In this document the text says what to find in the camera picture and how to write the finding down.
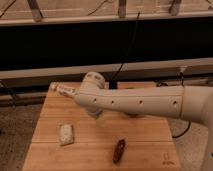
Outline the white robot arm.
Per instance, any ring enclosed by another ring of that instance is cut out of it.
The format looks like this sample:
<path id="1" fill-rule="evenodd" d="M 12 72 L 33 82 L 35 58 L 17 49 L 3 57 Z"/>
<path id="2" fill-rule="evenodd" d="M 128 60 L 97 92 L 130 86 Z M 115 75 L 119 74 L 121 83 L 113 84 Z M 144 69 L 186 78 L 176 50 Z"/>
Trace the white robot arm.
<path id="1" fill-rule="evenodd" d="M 105 79 L 101 74 L 89 72 L 74 95 L 74 101 L 94 117 L 106 109 L 178 118 L 206 126 L 208 139 L 200 171 L 213 171 L 213 87 L 105 89 L 104 86 Z"/>

